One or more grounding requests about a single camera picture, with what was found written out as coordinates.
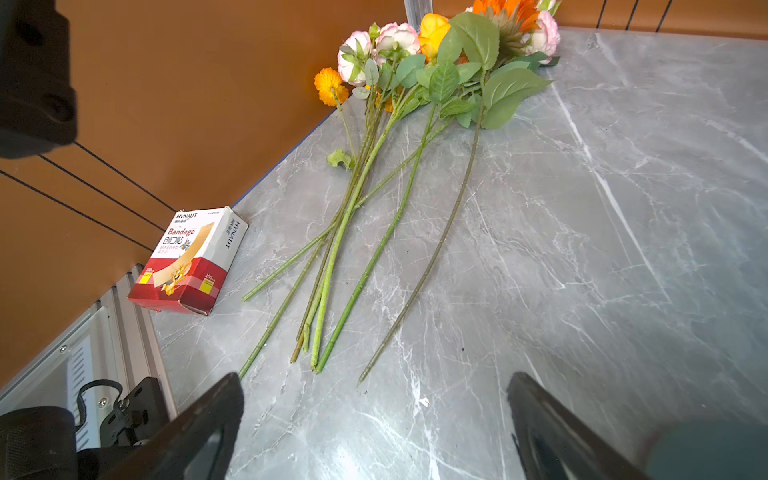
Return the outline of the red white bandage box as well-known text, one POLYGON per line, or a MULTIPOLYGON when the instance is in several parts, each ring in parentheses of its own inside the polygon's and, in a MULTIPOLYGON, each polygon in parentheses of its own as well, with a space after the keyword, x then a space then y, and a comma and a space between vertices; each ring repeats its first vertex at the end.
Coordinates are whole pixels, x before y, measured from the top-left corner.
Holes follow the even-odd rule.
POLYGON ((228 206, 176 212, 129 300, 153 311, 209 315, 247 230, 228 206))

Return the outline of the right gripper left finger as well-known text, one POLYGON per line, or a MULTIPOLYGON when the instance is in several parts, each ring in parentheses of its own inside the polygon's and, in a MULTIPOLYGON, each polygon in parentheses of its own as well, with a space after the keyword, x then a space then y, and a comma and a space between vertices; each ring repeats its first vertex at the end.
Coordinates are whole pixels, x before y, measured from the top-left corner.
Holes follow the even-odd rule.
POLYGON ((103 479, 223 479, 244 412, 235 372, 226 374, 191 406, 103 479))

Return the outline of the pink rose spray stem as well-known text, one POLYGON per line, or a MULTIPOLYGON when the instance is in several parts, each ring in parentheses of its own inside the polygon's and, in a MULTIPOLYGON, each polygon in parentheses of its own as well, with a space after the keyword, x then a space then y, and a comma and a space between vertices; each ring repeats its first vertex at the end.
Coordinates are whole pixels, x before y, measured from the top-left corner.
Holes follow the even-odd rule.
POLYGON ((415 30, 408 23, 389 23, 383 27, 376 24, 364 32, 369 33, 373 51, 363 72, 356 78, 357 88, 353 90, 352 80, 347 86, 354 95, 365 101, 365 129, 360 149, 347 169, 345 162, 351 161, 350 153, 344 155, 341 149, 328 156, 333 166, 342 165, 351 172, 350 202, 341 217, 335 234, 329 239, 330 255, 324 271, 320 305, 328 300, 330 284, 342 239, 354 213, 367 200, 362 194, 368 174, 379 150, 387 140, 394 125, 417 108, 430 104, 432 99, 428 88, 419 84, 417 76, 437 58, 439 44, 450 30, 448 20, 440 15, 429 14, 415 30))

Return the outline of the left aluminium corner post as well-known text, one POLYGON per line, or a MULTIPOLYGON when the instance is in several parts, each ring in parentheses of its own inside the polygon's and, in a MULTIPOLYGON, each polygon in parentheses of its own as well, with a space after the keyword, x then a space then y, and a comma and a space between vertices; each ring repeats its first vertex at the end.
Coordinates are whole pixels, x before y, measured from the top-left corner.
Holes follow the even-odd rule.
POLYGON ((407 16, 407 22, 418 28, 423 17, 433 12, 432 0, 404 0, 404 7, 407 16))

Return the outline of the aluminium front rail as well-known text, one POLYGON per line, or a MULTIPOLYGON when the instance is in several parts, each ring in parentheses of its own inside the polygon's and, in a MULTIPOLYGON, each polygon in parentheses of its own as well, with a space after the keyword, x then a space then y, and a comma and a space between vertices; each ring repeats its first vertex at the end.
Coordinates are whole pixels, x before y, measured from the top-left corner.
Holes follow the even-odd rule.
POLYGON ((1 389, 3 414, 57 406, 77 415, 76 395, 89 381, 117 381, 127 394, 154 377, 169 417, 177 416, 151 314, 128 299, 141 271, 134 266, 1 389))

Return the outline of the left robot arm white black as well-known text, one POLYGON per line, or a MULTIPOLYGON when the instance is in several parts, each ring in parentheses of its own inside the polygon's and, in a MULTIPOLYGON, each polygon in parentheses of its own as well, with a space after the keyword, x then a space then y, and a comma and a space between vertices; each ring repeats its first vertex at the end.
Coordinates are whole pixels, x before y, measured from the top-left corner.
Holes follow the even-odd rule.
POLYGON ((71 26, 53 1, 1 5, 1 383, 142 263, 167 209, 81 138, 71 26))

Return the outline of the orange gerbera daisy stem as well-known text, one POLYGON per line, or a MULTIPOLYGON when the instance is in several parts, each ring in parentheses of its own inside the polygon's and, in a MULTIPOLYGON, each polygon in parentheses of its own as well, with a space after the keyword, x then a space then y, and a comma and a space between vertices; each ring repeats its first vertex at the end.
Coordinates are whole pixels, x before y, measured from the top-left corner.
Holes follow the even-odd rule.
POLYGON ((426 139, 452 122, 478 138, 509 123, 524 100, 548 87, 538 71, 559 59, 559 8, 557 1, 475 1, 448 20, 444 35, 423 26, 433 64, 418 75, 421 90, 406 109, 433 105, 426 139))

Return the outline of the teal ceramic vase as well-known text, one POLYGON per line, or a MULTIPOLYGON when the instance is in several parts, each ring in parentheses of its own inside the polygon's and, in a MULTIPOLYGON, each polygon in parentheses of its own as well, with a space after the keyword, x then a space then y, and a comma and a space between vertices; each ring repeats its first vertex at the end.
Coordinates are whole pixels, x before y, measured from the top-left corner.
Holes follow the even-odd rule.
POLYGON ((648 450, 652 479, 765 479, 767 426, 692 421, 664 430, 648 450))

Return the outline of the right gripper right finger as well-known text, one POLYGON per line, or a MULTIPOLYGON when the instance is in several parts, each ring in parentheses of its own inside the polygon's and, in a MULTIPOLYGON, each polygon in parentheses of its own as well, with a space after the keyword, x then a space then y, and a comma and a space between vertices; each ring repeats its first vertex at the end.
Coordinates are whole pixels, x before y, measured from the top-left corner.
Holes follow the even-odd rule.
POLYGON ((645 479, 533 377, 516 372, 508 401, 527 479, 645 479))

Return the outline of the white pink peony stem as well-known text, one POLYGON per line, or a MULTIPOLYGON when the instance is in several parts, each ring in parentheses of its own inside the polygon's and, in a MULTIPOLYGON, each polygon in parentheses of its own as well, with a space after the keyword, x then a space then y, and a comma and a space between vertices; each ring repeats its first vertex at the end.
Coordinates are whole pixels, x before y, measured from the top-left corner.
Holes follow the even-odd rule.
MULTIPOLYGON (((338 67, 333 68, 338 71, 338 73, 341 75, 343 81, 347 85, 349 80, 352 80, 352 86, 353 90, 357 88, 357 85, 355 84, 356 78, 363 72, 364 67, 366 63, 369 60, 369 57, 371 55, 371 52, 373 51, 373 45, 371 43, 369 33, 364 31, 358 31, 354 32, 339 48, 337 60, 338 60, 338 67)), ((343 212, 341 214, 341 217, 343 216, 343 213, 345 212, 347 208, 347 204, 350 202, 350 195, 351 195, 351 186, 348 186, 348 190, 345 193, 345 203, 343 212)), ((245 302, 252 298, 254 295, 259 293, 261 290, 266 288, 273 280, 276 279, 278 275, 280 275, 283 271, 285 271, 288 267, 293 265, 297 260, 299 260, 305 253, 307 253, 311 247, 314 248, 313 253, 315 252, 315 249, 318 246, 318 243, 321 241, 322 236, 327 232, 327 228, 329 225, 312 241, 310 241, 307 245, 305 245, 299 252, 294 254, 292 257, 290 257, 288 260, 286 260, 280 267, 278 267, 274 272, 269 274, 264 280, 262 280, 258 285, 256 285, 252 290, 250 290, 248 293, 246 293, 242 297, 242 301, 245 302)), ((310 259, 307 261, 305 267, 301 271, 299 277, 295 281, 294 285, 291 287, 291 290, 288 294, 288 296, 285 298, 283 303, 278 309, 278 312, 273 317, 272 321, 269 323, 269 325, 266 327, 266 330, 260 340, 258 341, 257 345, 254 347, 252 352, 250 353, 248 359, 245 361, 244 365, 241 367, 241 369, 238 372, 238 377, 240 380, 243 380, 245 376, 247 375, 249 369, 255 362, 257 356, 263 349, 263 347, 266 345, 269 337, 271 336, 272 332, 274 331, 277 322, 282 318, 283 314, 285 313, 285 310, 290 305, 291 301, 293 300, 293 297, 297 290, 302 286, 306 276, 308 275, 309 271, 313 267, 313 264, 315 260, 318 258, 318 255, 311 266, 308 266, 308 263, 313 257, 313 253, 310 256, 310 259)))

